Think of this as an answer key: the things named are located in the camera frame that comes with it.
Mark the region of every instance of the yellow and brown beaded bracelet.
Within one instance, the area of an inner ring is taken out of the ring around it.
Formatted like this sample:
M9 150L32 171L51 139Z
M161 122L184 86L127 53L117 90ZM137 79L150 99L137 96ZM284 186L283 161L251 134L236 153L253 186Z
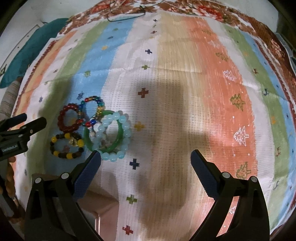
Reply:
M54 148L54 144L57 142L58 139L69 139L69 143L73 146L78 146L78 151L74 152L74 153L67 153L67 152L59 152L57 150L55 150ZM81 135L79 135L78 133L62 133L62 134L58 134L54 137L52 137L51 142L49 143L50 147L50 151L53 155L59 157L59 158L63 158L63 159L73 159L73 158L77 158L80 157L81 154L84 152L84 141L81 139Z

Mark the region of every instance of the green jade bangle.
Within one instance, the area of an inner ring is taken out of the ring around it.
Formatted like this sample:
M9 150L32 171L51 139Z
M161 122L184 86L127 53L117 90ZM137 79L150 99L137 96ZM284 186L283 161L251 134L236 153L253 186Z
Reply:
M114 113L114 111L112 111L112 110L103 110L101 116L104 117L104 116L109 115L109 114L112 115L113 113ZM112 145L109 146L108 148L100 149L100 151L102 153L105 153L105 152L110 153L110 152L114 151L115 148L121 143L121 141L123 139L122 124L119 122L119 120L116 120L116 121L117 121L117 124L118 124L118 133L117 133L116 139L112 143ZM92 143L91 139L89 138L89 129L88 128L84 129L83 138L84 138L84 144L86 145L86 147L90 151L93 151L93 148L92 148L93 143Z

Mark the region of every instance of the blue gripper pad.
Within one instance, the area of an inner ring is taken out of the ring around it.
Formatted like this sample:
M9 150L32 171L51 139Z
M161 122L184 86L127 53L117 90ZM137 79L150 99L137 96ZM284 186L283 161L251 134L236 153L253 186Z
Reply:
M198 150L194 150L191 153L190 159L191 165L195 173L197 174L197 177L199 178L207 195L216 201L219 197L218 177L215 177L214 173L212 173L208 167L215 167L218 171L219 169L216 167L214 163L207 162Z
M72 195L75 202L83 198L91 181L101 165L101 155L98 151L93 151L84 163L78 164L73 172L74 193Z

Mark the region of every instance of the bracelet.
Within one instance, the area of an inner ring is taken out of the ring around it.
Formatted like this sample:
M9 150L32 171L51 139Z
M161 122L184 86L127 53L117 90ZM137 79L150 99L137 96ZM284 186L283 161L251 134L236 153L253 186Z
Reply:
M98 132L96 133L97 142L100 142L101 139L105 136L104 132L106 130L106 127L111 124L113 120L117 121L118 124L118 133L115 141L112 143L111 146L107 148L99 148L98 143L93 143L89 138L89 129L84 129L84 140L85 145L90 151L97 150L101 154L101 158L103 160L110 160L112 162L115 162L117 158L123 159L125 156L125 153L128 149L128 144L130 143L130 136L131 136L131 130L130 130L130 124L126 122L126 117L124 115L120 116L118 112L114 112L111 110L104 110L101 114L101 116L107 116L106 119L102 121L102 124L98 127ZM120 150L114 153L113 151L120 145Z
M94 126L97 121L96 119L92 119L89 121L85 121L85 119L82 116L82 110L85 106L85 103L90 102L90 101L95 101L98 104L97 110L96 110L96 117L98 118L99 115L101 115L102 111L105 109L105 103L103 102L103 100L98 97L98 96L91 96L88 98L85 98L85 100L82 100L79 107L78 107L78 123L81 124L82 126L86 126L86 127L91 127Z
M57 142L58 139L69 139L69 143L73 146L78 146L78 151L74 153L66 153L66 152L59 152L55 150L54 144ZM67 158L67 159L72 159L72 158L77 158L80 157L81 154L84 152L83 146L84 146L84 141L81 139L81 136L78 133L63 133L63 134L58 134L54 137L52 137L51 142L49 143L50 151L53 155L59 157L59 158Z
M57 126L59 127L59 130L64 133L76 131L80 126L80 123L78 122L78 120L76 120L76 123L74 123L71 126L64 125L64 116L68 110L74 110L75 112L78 112L78 105L74 103L65 105L63 109L59 112L59 116L57 118L58 119Z

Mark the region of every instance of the floor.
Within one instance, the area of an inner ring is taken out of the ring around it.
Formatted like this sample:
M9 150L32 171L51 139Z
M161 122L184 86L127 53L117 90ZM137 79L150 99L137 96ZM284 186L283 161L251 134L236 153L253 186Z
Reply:
M17 11L0 37L0 68L2 69L6 63L9 64L9 60L16 54L17 49L21 49L26 42L24 36L32 34L36 26L42 26L43 23L56 18L70 17L92 7L99 1L28 0ZM254 17L266 24L272 31L276 31L279 14L268 0L221 0L221 2ZM0 100L5 90L0 89Z

